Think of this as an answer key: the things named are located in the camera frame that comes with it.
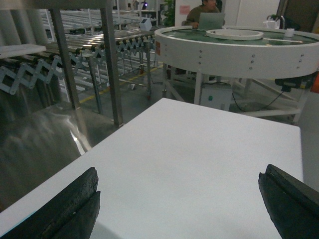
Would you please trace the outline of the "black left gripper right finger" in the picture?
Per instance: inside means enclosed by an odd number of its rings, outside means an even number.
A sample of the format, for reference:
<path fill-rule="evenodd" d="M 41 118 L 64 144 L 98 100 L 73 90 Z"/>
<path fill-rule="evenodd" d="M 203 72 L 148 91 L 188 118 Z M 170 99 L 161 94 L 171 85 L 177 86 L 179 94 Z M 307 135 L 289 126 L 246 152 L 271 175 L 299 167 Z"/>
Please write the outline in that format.
<path fill-rule="evenodd" d="M 319 237 L 318 191 L 272 164 L 259 174 L 258 186 L 281 238 Z"/>

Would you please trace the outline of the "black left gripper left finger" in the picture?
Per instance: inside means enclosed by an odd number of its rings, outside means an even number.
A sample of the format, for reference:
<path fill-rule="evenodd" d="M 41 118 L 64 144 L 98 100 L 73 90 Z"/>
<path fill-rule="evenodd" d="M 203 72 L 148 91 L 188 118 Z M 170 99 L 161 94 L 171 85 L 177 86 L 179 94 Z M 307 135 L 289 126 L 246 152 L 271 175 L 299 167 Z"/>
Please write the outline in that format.
<path fill-rule="evenodd" d="M 2 239 L 88 239 L 100 210 L 98 174 L 87 169 Z"/>

